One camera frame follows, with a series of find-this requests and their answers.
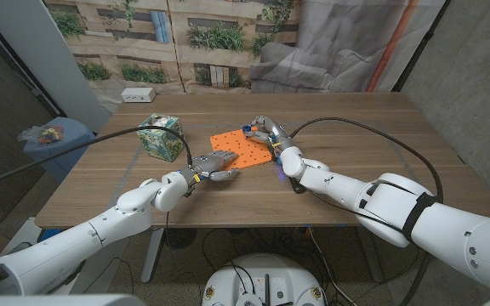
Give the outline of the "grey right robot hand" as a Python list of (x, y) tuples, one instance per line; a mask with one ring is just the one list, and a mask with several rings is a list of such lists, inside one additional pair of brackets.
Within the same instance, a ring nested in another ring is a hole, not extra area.
[(284, 128), (267, 116), (256, 116), (251, 123), (242, 127), (246, 138), (270, 143), (271, 147), (286, 150), (293, 146), (293, 141)]

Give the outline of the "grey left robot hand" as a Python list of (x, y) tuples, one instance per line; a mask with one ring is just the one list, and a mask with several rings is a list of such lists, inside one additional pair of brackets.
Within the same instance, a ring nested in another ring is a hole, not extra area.
[(233, 151), (216, 150), (194, 158), (190, 167), (185, 167), (179, 172), (189, 186), (205, 179), (215, 182), (233, 180), (238, 175), (239, 169), (226, 169), (226, 167), (238, 157), (239, 155)]

